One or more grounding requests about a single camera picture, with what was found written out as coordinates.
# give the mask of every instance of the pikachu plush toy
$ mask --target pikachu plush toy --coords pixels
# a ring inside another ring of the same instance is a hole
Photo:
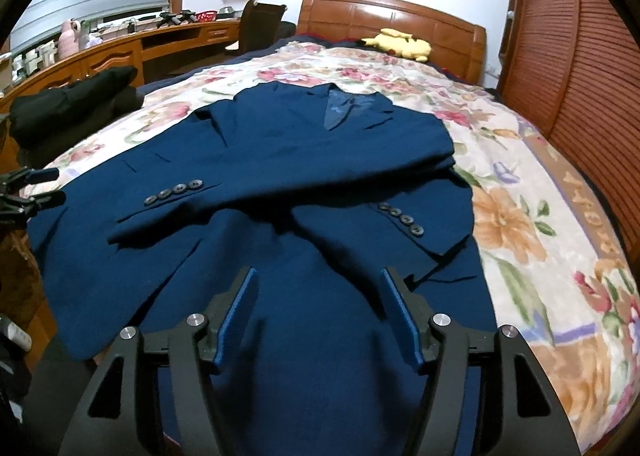
[[[378,49],[397,57],[409,58],[417,62],[426,62],[431,53],[431,45],[427,41],[414,39],[413,35],[402,33],[391,28],[380,30],[375,39],[362,39],[366,46]]]

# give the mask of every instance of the blue gripper pad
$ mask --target blue gripper pad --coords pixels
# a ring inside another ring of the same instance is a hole
[[[384,269],[380,276],[380,298],[400,348],[402,360],[419,373],[426,360],[420,349],[418,328],[388,270]]]
[[[218,331],[218,350],[213,365],[218,372],[238,354],[244,331],[258,300],[258,272],[251,268],[237,290]]]

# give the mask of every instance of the red basket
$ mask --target red basket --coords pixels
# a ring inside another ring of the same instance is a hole
[[[196,13],[196,19],[198,22],[211,22],[216,19],[216,15],[218,15],[217,11],[203,11]]]

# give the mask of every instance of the wooden desk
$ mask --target wooden desk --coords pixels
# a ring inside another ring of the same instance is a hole
[[[145,84],[142,64],[146,60],[210,44],[237,41],[238,27],[238,20],[203,22],[147,30],[112,39],[60,60],[9,90],[7,96],[0,99],[0,112],[8,112],[8,106],[17,96],[34,94],[49,87],[62,87],[113,66],[137,67],[138,76],[132,85],[142,86]]]

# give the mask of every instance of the bed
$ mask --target bed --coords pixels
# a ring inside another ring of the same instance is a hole
[[[429,41],[430,63],[332,44],[383,27]],[[148,87],[142,109],[57,158],[50,166],[60,169],[58,181],[26,195],[64,187],[195,109],[262,82],[333,82],[430,112],[444,122],[456,170],[472,186],[474,236],[497,322],[515,325],[529,342],[585,452],[621,422],[640,391],[638,289],[588,181],[532,124],[475,85],[485,46],[484,28],[427,7],[304,0],[297,37],[264,56]]]

